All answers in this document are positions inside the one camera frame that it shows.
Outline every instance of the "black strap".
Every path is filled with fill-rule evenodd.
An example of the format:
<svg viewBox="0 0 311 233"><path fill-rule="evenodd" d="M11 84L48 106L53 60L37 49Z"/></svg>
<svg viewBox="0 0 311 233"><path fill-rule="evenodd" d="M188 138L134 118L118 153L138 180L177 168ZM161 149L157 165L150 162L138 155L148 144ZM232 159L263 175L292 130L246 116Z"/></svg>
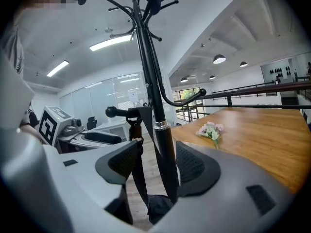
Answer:
<svg viewBox="0 0 311 233"><path fill-rule="evenodd" d="M144 175L144 171L143 171L143 167L142 167L141 154L139 154L137 156L136 164L132 170L132 175L133 175L133 179L134 179L136 188L139 192L139 195L141 196L145 205L149 209L147 187L146 187L145 175Z"/></svg>
<svg viewBox="0 0 311 233"><path fill-rule="evenodd" d="M170 198L170 200L173 203L176 203L177 201L177 187L178 184L176 184L176 180L173 178L171 171L167 168L167 166L164 164L162 156L159 152L159 150L156 147L155 139L154 139L154 133L153 133L153 126L152 126L152 107L139 107L138 108L140 116L147 128L147 131L154 143L155 147L155 156L156 161L159 167L161 179L163 181L163 185L165 188L165 191Z"/></svg>

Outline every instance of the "fluorescent light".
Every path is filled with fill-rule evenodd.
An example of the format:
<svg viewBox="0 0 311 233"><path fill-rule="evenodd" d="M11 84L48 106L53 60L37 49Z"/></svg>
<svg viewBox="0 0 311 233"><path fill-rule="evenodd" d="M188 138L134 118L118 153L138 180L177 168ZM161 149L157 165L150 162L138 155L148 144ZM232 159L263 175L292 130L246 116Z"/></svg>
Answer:
<svg viewBox="0 0 311 233"><path fill-rule="evenodd" d="M129 89L128 91L133 91L133 90L137 90L137 89L140 89L140 87L139 88L134 88L134 89Z"/></svg>
<svg viewBox="0 0 311 233"><path fill-rule="evenodd" d="M69 64L68 61L64 60L61 64L59 64L57 67L55 67L52 71L48 73L48 77L52 77L55 73L57 73L60 69L64 68Z"/></svg>
<svg viewBox="0 0 311 233"><path fill-rule="evenodd" d="M92 51L96 51L98 49L102 49L104 47L108 47L108 46L111 46L111 45L114 45L114 44L117 44L117 43L120 43L120 42L129 41L130 39L131 39L131 35L126 35L126 36L122 36L122 37L118 37L118 38L114 38L114 39L111 39L111 40L107 40L107 41L98 43L98 44L90 47L90 49Z"/></svg>
<svg viewBox="0 0 311 233"><path fill-rule="evenodd" d="M117 94L117 92L115 92L115 93L111 93L111 94L107 94L107 96L110 96L110 95L113 95L113 94Z"/></svg>
<svg viewBox="0 0 311 233"><path fill-rule="evenodd" d="M117 80L125 79L125 78L130 78L130 77L135 77L135 76L138 76L138 74L135 73L135 74L130 74L130 75L125 75L125 76L117 77Z"/></svg>
<svg viewBox="0 0 311 233"><path fill-rule="evenodd" d="M92 83L92 84L86 86L85 88L91 88L91 87L96 86L96 85L98 85L98 84L102 84L102 82Z"/></svg>
<svg viewBox="0 0 311 233"><path fill-rule="evenodd" d="M136 79L131 79L131 80L123 80L123 81L120 81L120 83L130 82L130 81L134 81L134 80L139 80L139 78L136 78Z"/></svg>

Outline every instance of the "black bag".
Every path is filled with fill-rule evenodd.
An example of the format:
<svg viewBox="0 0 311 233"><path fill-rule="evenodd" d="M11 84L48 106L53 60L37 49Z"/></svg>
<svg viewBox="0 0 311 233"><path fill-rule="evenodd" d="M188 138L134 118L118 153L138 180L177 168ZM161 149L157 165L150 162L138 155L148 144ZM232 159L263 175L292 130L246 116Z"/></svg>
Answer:
<svg viewBox="0 0 311 233"><path fill-rule="evenodd" d="M173 203L164 195L148 195L149 221L155 225L172 208Z"/></svg>

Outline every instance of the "white device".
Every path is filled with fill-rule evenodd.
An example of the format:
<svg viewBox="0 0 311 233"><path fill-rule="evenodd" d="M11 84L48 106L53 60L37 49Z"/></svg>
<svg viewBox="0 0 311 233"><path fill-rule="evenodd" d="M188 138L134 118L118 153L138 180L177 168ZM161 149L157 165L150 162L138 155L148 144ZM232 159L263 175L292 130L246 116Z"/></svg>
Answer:
<svg viewBox="0 0 311 233"><path fill-rule="evenodd" d="M71 125L73 117L58 107L44 106L39 133L45 143L55 146L56 139L67 125Z"/></svg>

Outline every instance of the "pink flower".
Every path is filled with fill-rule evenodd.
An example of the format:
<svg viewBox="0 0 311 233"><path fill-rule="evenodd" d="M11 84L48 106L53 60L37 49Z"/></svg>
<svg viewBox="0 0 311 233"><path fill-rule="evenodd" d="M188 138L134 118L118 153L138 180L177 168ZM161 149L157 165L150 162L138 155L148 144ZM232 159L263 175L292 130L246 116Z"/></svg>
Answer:
<svg viewBox="0 0 311 233"><path fill-rule="evenodd" d="M215 126L215 123L213 122L207 122L208 125L212 125L212 126Z"/></svg>
<svg viewBox="0 0 311 233"><path fill-rule="evenodd" d="M199 133L205 134L206 133L206 128L205 127L200 128Z"/></svg>
<svg viewBox="0 0 311 233"><path fill-rule="evenodd" d="M223 131L224 130L224 126L222 124L216 124L216 128L219 130L219 131Z"/></svg>

